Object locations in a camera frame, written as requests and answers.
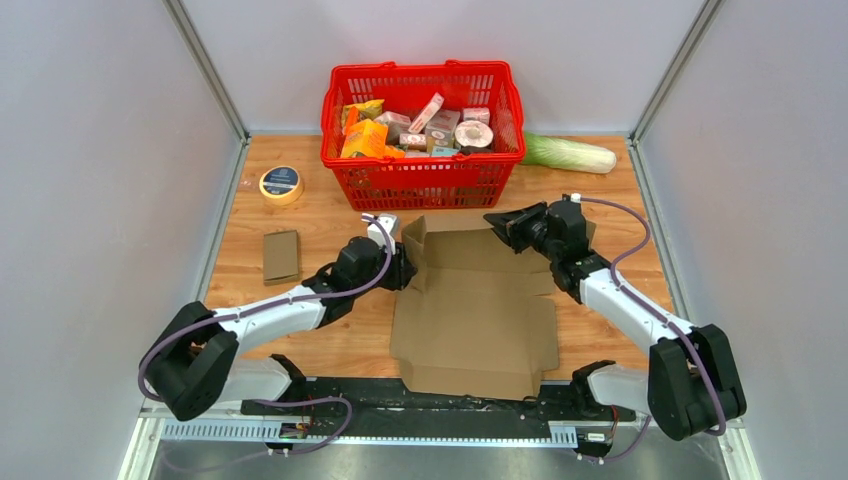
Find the large cardboard sheet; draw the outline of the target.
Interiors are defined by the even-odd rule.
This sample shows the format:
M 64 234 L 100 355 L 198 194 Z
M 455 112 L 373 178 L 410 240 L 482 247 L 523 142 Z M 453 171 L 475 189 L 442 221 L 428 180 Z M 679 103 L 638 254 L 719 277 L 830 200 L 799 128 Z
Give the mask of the large cardboard sheet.
M 521 401 L 559 367 L 549 261 L 480 216 L 426 214 L 401 240 L 417 272 L 396 296 L 390 353 L 415 393 Z

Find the small brown cardboard box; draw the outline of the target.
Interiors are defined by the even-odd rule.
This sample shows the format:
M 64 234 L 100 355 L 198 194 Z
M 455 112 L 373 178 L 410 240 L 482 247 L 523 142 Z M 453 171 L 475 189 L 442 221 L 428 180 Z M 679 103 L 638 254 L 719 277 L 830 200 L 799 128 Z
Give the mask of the small brown cardboard box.
M 263 236 L 263 284 L 278 285 L 300 279 L 300 242 L 296 230 Z

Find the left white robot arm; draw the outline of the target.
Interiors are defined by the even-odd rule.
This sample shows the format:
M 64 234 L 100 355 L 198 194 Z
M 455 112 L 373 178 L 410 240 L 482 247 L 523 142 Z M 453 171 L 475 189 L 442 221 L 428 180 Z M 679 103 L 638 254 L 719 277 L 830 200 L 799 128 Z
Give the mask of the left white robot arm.
M 238 357 L 280 337 L 326 327 L 349 314 L 367 292 L 401 291 L 417 272 L 403 244 L 385 247 L 354 237 L 335 261 L 277 296 L 218 310 L 189 302 L 140 360 L 139 388 L 181 421 L 230 398 L 268 401 L 279 413 L 294 414 L 305 402 L 303 384 L 274 362 L 257 392 L 236 393 Z

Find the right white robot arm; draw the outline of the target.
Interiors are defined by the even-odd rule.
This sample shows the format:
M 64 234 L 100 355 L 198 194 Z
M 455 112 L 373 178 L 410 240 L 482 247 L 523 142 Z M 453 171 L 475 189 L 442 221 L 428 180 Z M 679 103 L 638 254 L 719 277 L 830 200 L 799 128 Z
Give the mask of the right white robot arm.
M 484 217 L 515 253 L 532 249 L 546 258 L 561 291 L 611 322 L 648 357 L 645 372 L 610 360 L 574 371 L 572 409 L 586 419 L 609 406 L 640 412 L 676 441 L 724 434 L 729 421 L 747 410 L 727 335 L 714 324 L 696 326 L 678 317 L 632 286 L 618 270 L 624 254 L 609 261 L 593 248 L 593 228 L 582 211 L 587 201 L 566 194 Z

